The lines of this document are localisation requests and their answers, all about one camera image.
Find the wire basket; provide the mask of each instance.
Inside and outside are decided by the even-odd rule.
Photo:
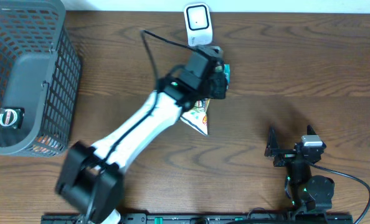
[[[67,148],[82,65],[64,20],[59,0],[0,0],[0,112],[24,115],[20,127],[0,127],[0,155]]]

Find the wooden table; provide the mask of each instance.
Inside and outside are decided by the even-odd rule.
[[[153,78],[139,31],[186,43],[183,20],[182,13],[68,12],[84,57],[71,144],[106,136],[143,104]],[[370,15],[213,13],[212,23],[232,74],[227,98],[210,104],[210,136],[182,122],[159,135],[126,176],[125,206],[164,213],[290,206],[285,169],[263,156],[270,124],[283,147],[312,124],[328,145],[319,165],[370,185]],[[161,74],[187,62],[184,49],[150,45]],[[54,194],[63,159],[0,156],[0,223],[75,212]],[[333,211],[357,219],[366,189],[313,174],[336,182]]]

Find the black cable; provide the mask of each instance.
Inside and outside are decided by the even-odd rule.
[[[274,218],[271,216],[271,214],[268,213],[268,211],[265,209],[265,208],[261,208],[261,207],[257,207],[257,208],[253,208],[251,209],[251,211],[249,212],[249,214],[247,214],[247,219],[250,219],[250,216],[256,211],[256,210],[263,210],[265,211],[265,213],[273,220]]]
[[[337,175],[341,175],[341,176],[343,176],[343,177],[348,177],[348,178],[350,178],[350,179],[353,179],[353,180],[355,180],[355,181],[357,181],[357,182],[359,182],[359,183],[361,183],[362,185],[364,185],[366,188],[367,188],[367,190],[368,190],[368,192],[369,192],[369,199],[368,199],[368,203],[366,204],[366,206],[365,206],[365,209],[364,209],[364,211],[362,212],[362,214],[359,216],[359,218],[354,222],[354,224],[358,224],[363,218],[364,218],[364,216],[367,214],[367,212],[368,212],[368,210],[369,210],[369,208],[370,208],[370,186],[367,184],[367,183],[365,183],[363,180],[361,180],[361,179],[359,179],[359,178],[357,178],[357,177],[354,177],[354,176],[352,176],[352,175],[349,175],[349,174],[345,174],[345,173],[342,173],[342,172],[338,172],[338,171],[335,171],[335,170],[331,170],[331,169],[328,169],[328,168],[325,168],[325,167],[321,167],[321,166],[318,166],[318,165],[315,165],[315,164],[313,164],[313,163],[311,163],[310,161],[305,161],[308,165],[310,165],[310,166],[312,166],[312,167],[314,167],[314,168],[316,168],[316,169],[320,169],[320,170],[323,170],[323,171],[327,171],[327,172],[330,172],[330,173],[332,173],[332,174],[337,174]]]
[[[95,180],[95,185],[93,186],[92,188],[92,191],[91,191],[91,196],[90,196],[90,201],[88,202],[88,207],[87,207],[87,212],[84,216],[84,219],[83,219],[83,222],[84,223],[88,223],[88,221],[91,220],[91,216],[93,215],[94,213],[94,210],[93,210],[93,202],[95,201],[95,196],[97,195],[97,189],[99,187],[99,180],[100,180],[100,174],[102,173],[102,168],[99,170],[99,173],[96,177],[96,180]]]
[[[178,46],[178,47],[183,47],[183,48],[188,49],[188,50],[195,51],[195,49],[194,49],[194,48],[192,48],[192,47],[190,47],[190,46],[187,46],[187,45],[184,45],[184,44],[180,44],[180,43],[173,42],[173,41],[171,41],[171,40],[168,40],[168,39],[165,39],[165,38],[163,38],[163,37],[160,37],[160,36],[158,36],[158,35],[156,35],[156,34],[154,34],[154,33],[150,32],[150,31],[144,30],[144,32],[145,32],[145,34],[149,34],[149,35],[151,35],[151,36],[152,36],[152,37],[154,37],[154,38],[157,38],[157,39],[159,39],[159,40],[162,40],[162,41],[166,42],[167,44],[171,44],[171,45],[175,45],[175,46]]]
[[[289,194],[289,190],[288,190],[289,180],[290,180],[290,178],[286,177],[286,179],[285,179],[285,194],[286,194],[286,197],[288,197],[289,199],[292,199],[292,197]]]
[[[208,218],[200,218],[200,219],[196,220],[195,224],[201,224],[203,221],[204,221],[203,224],[210,224],[210,221],[209,221]]]
[[[306,220],[261,220],[261,219],[251,219],[251,220],[239,220],[229,222],[227,224],[322,224],[322,222],[306,221]]]

